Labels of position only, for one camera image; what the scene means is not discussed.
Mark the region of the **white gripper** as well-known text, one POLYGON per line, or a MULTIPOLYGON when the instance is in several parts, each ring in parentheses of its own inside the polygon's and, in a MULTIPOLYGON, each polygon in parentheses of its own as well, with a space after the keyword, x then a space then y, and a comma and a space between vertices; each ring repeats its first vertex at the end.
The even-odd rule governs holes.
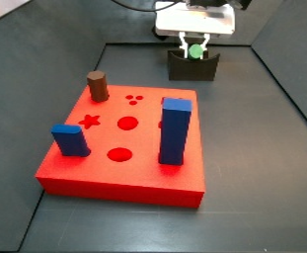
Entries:
POLYGON ((226 3, 221 7, 190 7, 184 2, 170 6, 170 1, 156 1, 155 32, 160 36, 179 37, 183 58, 188 57, 186 33, 204 34, 200 44, 203 59, 211 35, 230 36, 235 31, 235 10, 226 3))

